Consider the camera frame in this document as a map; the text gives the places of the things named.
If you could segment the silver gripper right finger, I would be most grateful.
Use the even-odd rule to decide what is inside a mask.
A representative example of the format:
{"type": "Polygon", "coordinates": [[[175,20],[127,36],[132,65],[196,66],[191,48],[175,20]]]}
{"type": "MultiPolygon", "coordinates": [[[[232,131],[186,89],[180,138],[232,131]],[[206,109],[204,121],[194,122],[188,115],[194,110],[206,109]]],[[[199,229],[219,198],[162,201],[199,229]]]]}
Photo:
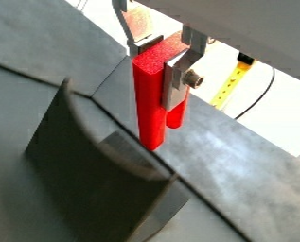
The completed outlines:
{"type": "Polygon", "coordinates": [[[208,36],[184,25],[182,42],[188,47],[166,61],[163,107],[171,111],[184,100],[191,88],[196,89],[204,77],[192,66],[204,56],[208,36]]]}

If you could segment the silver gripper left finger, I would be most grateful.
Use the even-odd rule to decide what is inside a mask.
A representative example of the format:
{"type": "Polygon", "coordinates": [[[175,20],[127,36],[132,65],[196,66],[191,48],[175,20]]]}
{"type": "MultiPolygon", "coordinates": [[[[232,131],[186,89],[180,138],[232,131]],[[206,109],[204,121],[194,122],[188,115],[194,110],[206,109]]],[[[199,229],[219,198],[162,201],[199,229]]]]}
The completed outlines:
{"type": "Polygon", "coordinates": [[[129,55],[135,58],[157,45],[164,36],[155,32],[147,6],[136,0],[112,0],[112,6],[128,37],[129,55]]]}

